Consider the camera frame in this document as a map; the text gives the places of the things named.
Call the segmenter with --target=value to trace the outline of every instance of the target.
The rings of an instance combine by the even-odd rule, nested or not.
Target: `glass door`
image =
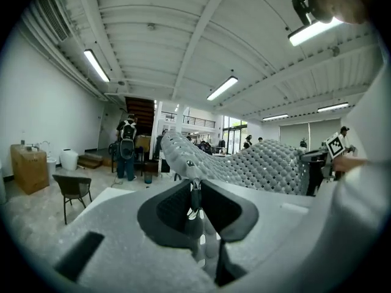
[[[228,154],[233,154],[233,133],[234,131],[230,131],[228,135]]]
[[[240,130],[234,130],[234,135],[233,135],[233,153],[235,154],[239,152],[240,150]]]

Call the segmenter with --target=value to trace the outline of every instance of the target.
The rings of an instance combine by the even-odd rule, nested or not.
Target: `backpack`
[[[129,123],[129,121],[125,120],[125,124],[123,125],[120,136],[122,140],[133,140],[134,135],[136,134],[135,123]]]
[[[123,125],[120,132],[120,155],[124,159],[131,159],[134,154],[134,136],[136,135],[136,123],[130,123],[125,120],[125,124]]]

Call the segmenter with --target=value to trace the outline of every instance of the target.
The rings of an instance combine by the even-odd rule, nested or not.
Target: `floor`
[[[120,181],[116,179],[115,173],[111,173],[110,167],[104,166],[95,170],[78,168],[74,172],[59,167],[56,173],[91,178],[90,192],[92,200],[105,188],[111,186],[135,191],[145,190],[149,186],[171,181],[168,175],[164,178],[154,177],[152,184],[148,185],[144,183],[144,178],[139,176],[139,172],[136,173],[137,179],[134,181],[129,182],[126,179]],[[9,224],[11,232],[21,245],[26,246],[45,259],[52,242],[56,241],[56,235],[65,228],[63,198],[58,183],[53,180],[50,186],[34,194],[26,195],[15,181],[11,181],[5,184],[5,191],[7,203],[0,206],[5,222]],[[83,200],[88,206],[90,203],[88,195]],[[66,204],[68,224],[84,210],[83,205],[78,200],[73,200],[72,204]]]

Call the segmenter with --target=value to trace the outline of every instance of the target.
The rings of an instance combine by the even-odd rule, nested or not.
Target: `fluorescent light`
[[[349,103],[346,102],[346,103],[341,103],[341,104],[321,107],[320,109],[318,109],[318,112],[326,112],[328,110],[341,109],[341,108],[346,107],[346,106],[349,106]]]
[[[262,120],[264,120],[264,121],[266,121],[266,120],[279,120],[280,118],[286,118],[286,117],[289,117],[289,115],[282,114],[282,115],[277,115],[277,116],[265,117],[265,118],[262,118]]]
[[[110,79],[107,77],[106,73],[101,68],[100,64],[97,61],[97,58],[93,54],[92,50],[87,49],[84,51],[84,55],[87,57],[88,61],[90,61],[92,67],[97,71],[99,76],[102,78],[104,82],[110,82]]]
[[[312,37],[321,34],[322,32],[328,31],[329,29],[342,24],[343,22],[333,18],[330,23],[322,23],[315,21],[310,26],[304,26],[293,33],[288,38],[293,46],[300,45],[301,43],[311,39]]]
[[[212,94],[208,96],[208,100],[212,101],[216,99],[221,93],[228,90],[230,87],[235,85],[238,82],[238,78],[236,77],[229,77],[220,87],[218,87]]]

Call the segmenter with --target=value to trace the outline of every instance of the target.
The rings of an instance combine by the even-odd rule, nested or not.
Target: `black slot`
[[[243,240],[258,221],[258,209],[250,201],[205,180],[202,208],[222,240]]]
[[[102,234],[88,232],[54,268],[65,278],[76,282],[103,239]]]
[[[196,240],[185,233],[191,204],[190,184],[190,180],[184,180],[141,205],[137,220],[145,234],[157,244],[194,249]]]

